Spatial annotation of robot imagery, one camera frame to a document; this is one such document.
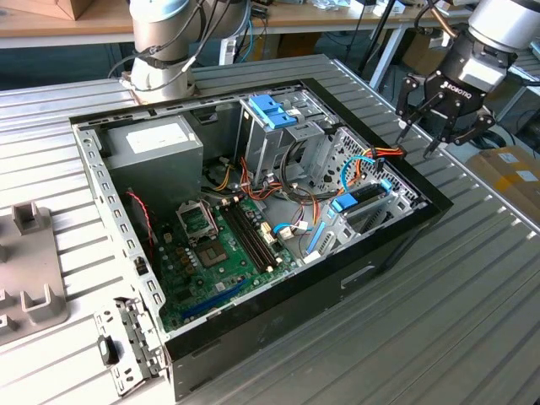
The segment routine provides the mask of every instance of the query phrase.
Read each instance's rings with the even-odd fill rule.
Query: ram slot
[[[255,263],[259,272],[267,271],[268,266],[277,266],[276,259],[268,249],[261,236],[253,229],[244,211],[238,206],[227,207],[223,212],[225,220],[235,232],[242,247]]]

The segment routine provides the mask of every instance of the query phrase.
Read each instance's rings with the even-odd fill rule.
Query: wooden shelf
[[[417,8],[408,8],[404,14],[390,17],[391,22],[407,22],[414,19]],[[0,37],[36,37],[58,35],[107,35],[131,34],[132,18],[125,0],[95,0],[77,21],[55,19],[44,15],[25,13],[4,8],[0,13]],[[322,11],[306,3],[301,6],[277,3],[269,8],[269,27],[328,26],[356,24],[359,12],[351,8],[338,11]],[[362,18],[365,24],[379,19],[372,13]],[[262,27],[260,19],[254,19],[256,27]]]

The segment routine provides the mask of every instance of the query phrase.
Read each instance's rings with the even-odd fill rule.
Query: metal bracket
[[[112,365],[116,392],[123,397],[165,368],[158,333],[139,298],[116,299],[94,314],[104,364]]]

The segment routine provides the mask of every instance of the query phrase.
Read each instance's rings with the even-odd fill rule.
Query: motherboard
[[[232,207],[198,204],[155,231],[158,243],[154,260],[166,297],[160,315],[166,331],[219,308],[240,292],[246,294],[271,283],[298,266],[278,241],[269,246],[264,240],[264,219],[251,199],[241,199]],[[210,231],[209,236],[193,242],[192,235],[208,228],[216,232]]]

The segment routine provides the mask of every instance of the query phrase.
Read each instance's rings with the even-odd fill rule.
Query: sheet metal
[[[203,92],[317,78],[387,142],[392,108],[324,56],[207,67]],[[0,93],[0,214],[35,199],[54,214],[71,316],[0,348],[0,398],[116,403],[91,315],[129,295],[92,201],[66,117],[132,105],[102,80]],[[454,207],[389,273],[193,393],[185,404],[524,403],[540,394],[538,236],[444,153],[407,159]],[[172,403],[151,381],[125,403]]]

